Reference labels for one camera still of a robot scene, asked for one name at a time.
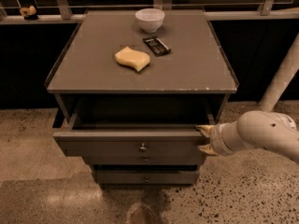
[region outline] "sponge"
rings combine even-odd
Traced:
[[[134,68],[137,72],[141,71],[150,63],[150,56],[142,51],[125,47],[115,54],[116,61],[125,66]]]

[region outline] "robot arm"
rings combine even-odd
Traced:
[[[205,126],[198,126],[204,133]],[[229,155],[237,151],[263,148],[299,163],[299,132],[287,115],[250,111],[233,123],[210,126],[210,144],[198,146],[209,154]]]

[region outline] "gray cabinet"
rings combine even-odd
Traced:
[[[197,146],[208,142],[195,126],[217,122],[236,91],[201,11],[166,11],[153,35],[172,53],[151,53],[133,11],[90,11],[47,81],[69,123],[54,139],[101,185],[194,184],[205,160]],[[125,46],[147,52],[149,66],[118,65]]]

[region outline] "terrazzo floor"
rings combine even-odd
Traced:
[[[221,122],[254,109],[254,102],[228,103]],[[299,101],[275,110],[299,126]],[[149,217],[134,223],[299,223],[299,166],[284,157],[260,149],[210,156],[187,188],[101,189],[89,166],[66,158],[52,139],[56,112],[0,110],[1,224],[125,224],[140,207]]]

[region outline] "drawer handle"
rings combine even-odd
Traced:
[[[146,145],[144,143],[141,144],[141,147],[139,148],[140,152],[145,152],[147,150]]]
[[[143,157],[143,158],[142,158],[142,161],[143,161],[143,162],[149,162],[149,158],[148,158],[148,157]]]

